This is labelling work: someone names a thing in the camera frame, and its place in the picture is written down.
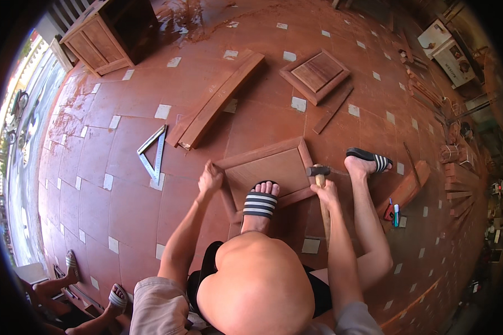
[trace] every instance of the hammer head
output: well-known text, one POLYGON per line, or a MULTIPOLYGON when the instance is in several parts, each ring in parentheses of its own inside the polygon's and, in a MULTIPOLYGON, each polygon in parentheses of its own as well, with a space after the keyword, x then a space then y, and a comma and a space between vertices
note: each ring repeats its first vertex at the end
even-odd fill
POLYGON ((315 164, 306 169, 306 174, 308 177, 315 177, 317 175, 327 176, 330 174, 330 168, 328 166, 315 164))

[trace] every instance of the street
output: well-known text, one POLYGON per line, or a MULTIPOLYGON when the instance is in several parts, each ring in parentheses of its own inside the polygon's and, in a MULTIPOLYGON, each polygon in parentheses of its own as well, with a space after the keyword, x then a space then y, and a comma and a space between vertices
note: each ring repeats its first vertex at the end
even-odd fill
POLYGON ((38 213, 38 157, 43 141, 43 125, 50 117, 50 105, 63 83, 65 71, 50 49, 46 51, 27 85, 29 100, 20 120, 17 137, 25 124, 31 124, 27 136, 26 156, 17 140, 10 147, 8 178, 5 188, 9 213, 9 228, 17 266, 40 262, 45 264, 41 246, 38 213))

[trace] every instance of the striped sandal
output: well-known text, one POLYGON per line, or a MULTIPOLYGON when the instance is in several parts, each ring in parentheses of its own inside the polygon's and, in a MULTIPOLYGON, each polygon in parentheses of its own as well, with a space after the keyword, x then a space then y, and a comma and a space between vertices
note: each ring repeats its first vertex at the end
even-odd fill
POLYGON ((127 296, 127 292, 119 285, 114 284, 112 290, 110 290, 110 295, 108 296, 108 300, 114 306, 121 308, 121 314, 125 313, 125 308, 127 308, 127 304, 129 302, 129 297, 127 296), (114 287, 117 288, 118 291, 121 291, 124 298, 120 298, 115 292, 114 287))
POLYGON ((362 150, 360 148, 348 148, 347 149, 347 156, 355 156, 357 158, 361 158, 366 161, 375 161, 376 162, 376 172, 382 172, 384 171, 388 164, 391 164, 393 167, 393 161, 389 159, 388 157, 380 156, 375 153, 371 153, 369 151, 362 150))
POLYGON ((67 265, 67 268, 71 268, 74 271, 74 275, 76 276, 77 280, 80 281, 77 258, 74 256, 74 252, 72 249, 67 251, 67 255, 65 257, 65 264, 67 265))
MULTIPOLYGON (((272 185, 277 184, 272 180, 264 180, 257 184, 261 184, 267 181, 271 182, 272 185)), ((249 191, 248 195, 246 196, 242 214, 267 217, 271 219, 277 203, 278 197, 270 193, 256 192, 255 189, 253 189, 249 191)))

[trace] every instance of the white machine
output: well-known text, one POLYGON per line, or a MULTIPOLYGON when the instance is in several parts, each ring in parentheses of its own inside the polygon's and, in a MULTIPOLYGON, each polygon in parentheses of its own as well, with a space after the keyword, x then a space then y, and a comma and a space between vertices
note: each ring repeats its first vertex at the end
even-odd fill
POLYGON ((475 77, 475 72, 445 25, 438 19, 417 40, 429 59, 436 59, 457 88, 475 77))

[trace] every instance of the metal triangle ruler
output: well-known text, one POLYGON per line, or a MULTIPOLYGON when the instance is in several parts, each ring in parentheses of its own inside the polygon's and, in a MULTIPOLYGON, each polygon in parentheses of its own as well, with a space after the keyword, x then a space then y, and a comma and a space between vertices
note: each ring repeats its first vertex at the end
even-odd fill
POLYGON ((162 151, 164 149, 164 139, 166 138, 167 125, 161 126, 161 128, 156 131, 149 139, 141 145, 141 147, 136 151, 141 163, 144 165, 145 169, 148 171, 149 176, 153 179, 155 184, 158 184, 160 179, 160 166, 162 164, 162 151), (154 160, 154 167, 151 166, 144 151, 158 138, 158 147, 156 148, 156 158, 154 160))

